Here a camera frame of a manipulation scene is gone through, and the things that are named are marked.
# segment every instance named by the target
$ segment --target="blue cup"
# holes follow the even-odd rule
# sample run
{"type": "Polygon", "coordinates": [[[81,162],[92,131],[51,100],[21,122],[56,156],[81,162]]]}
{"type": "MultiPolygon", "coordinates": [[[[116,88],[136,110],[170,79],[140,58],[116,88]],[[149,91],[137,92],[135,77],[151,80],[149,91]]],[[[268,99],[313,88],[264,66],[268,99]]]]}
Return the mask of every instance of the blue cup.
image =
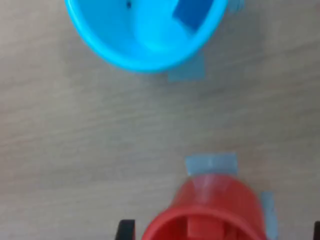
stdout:
{"type": "Polygon", "coordinates": [[[201,0],[192,0],[193,6],[190,0],[65,0],[65,3],[78,33],[100,57],[126,70],[156,73],[183,63],[209,40],[228,0],[209,1],[209,7],[200,11],[197,9],[201,0]]]}

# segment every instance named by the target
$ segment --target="blue tape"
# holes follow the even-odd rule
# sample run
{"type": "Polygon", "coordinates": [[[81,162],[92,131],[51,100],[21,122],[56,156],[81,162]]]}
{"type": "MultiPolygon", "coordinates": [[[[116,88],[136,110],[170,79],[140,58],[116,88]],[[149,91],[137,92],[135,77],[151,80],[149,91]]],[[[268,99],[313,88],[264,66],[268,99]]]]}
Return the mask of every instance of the blue tape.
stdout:
{"type": "Polygon", "coordinates": [[[199,174],[238,174],[238,161],[235,153],[199,154],[188,156],[185,166],[189,176],[199,174]]]}
{"type": "Polygon", "coordinates": [[[229,11],[231,14],[239,12],[245,7],[245,0],[229,0],[229,11]]]}
{"type": "Polygon", "coordinates": [[[268,240],[278,239],[278,219],[275,210],[274,194],[269,191],[260,194],[260,201],[264,210],[265,231],[268,240]]]}
{"type": "Polygon", "coordinates": [[[211,9],[214,0],[179,0],[173,17],[179,19],[189,29],[196,32],[211,9]]]}
{"type": "Polygon", "coordinates": [[[205,57],[202,51],[199,51],[192,58],[170,69],[168,72],[169,83],[192,82],[204,80],[206,76],[205,57]]]}

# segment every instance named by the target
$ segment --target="wooden table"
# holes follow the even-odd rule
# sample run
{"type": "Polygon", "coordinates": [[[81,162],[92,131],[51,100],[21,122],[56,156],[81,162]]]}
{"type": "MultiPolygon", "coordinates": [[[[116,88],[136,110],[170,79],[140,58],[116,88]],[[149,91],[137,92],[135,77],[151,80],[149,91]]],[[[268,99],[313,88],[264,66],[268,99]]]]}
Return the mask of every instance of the wooden table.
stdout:
{"type": "Polygon", "coordinates": [[[186,177],[184,157],[237,152],[275,193],[281,240],[320,219],[320,1],[247,0],[205,47],[207,79],[103,62],[62,0],[0,0],[0,238],[140,239],[186,177]]]}

